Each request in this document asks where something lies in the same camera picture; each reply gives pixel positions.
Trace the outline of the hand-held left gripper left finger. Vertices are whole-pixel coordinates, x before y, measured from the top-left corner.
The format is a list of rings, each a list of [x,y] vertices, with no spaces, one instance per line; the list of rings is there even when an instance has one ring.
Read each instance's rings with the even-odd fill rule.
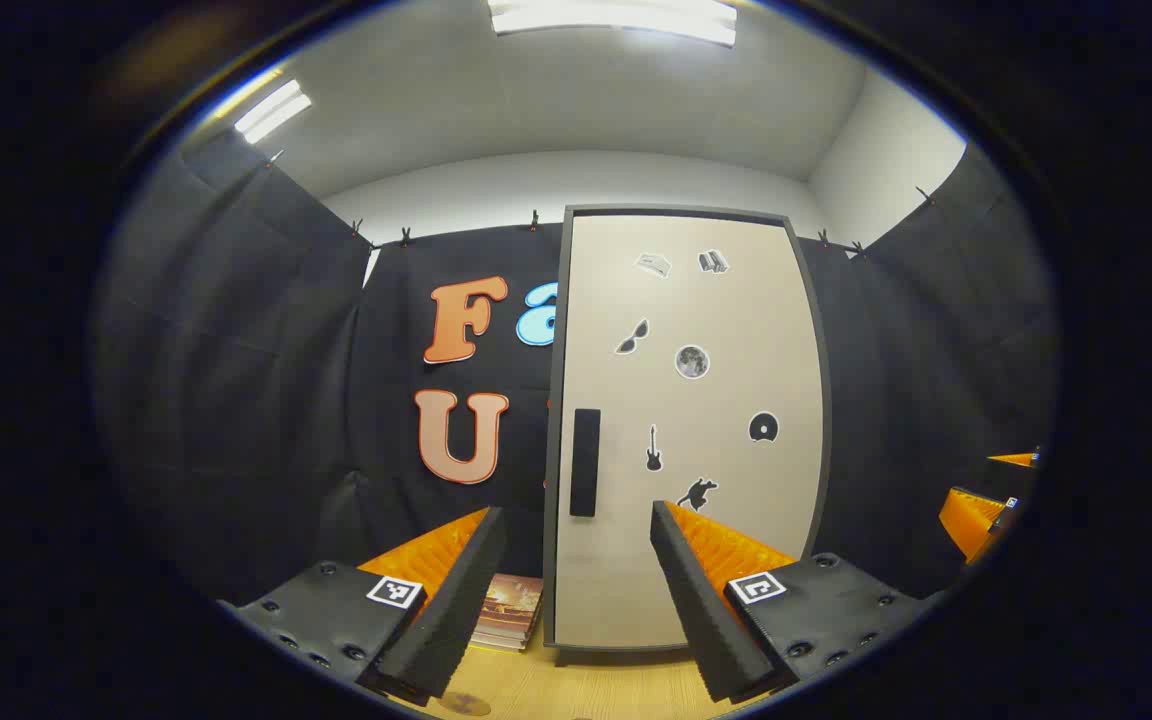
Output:
[[[506,550],[488,506],[362,564],[320,560],[227,616],[342,685],[424,706],[465,655]]]

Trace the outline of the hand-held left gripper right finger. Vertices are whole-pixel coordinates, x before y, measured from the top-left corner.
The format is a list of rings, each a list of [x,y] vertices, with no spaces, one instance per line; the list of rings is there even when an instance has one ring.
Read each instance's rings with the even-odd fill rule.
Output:
[[[919,598],[838,553],[791,559],[675,503],[652,505],[650,541],[714,702],[835,673],[922,615]]]

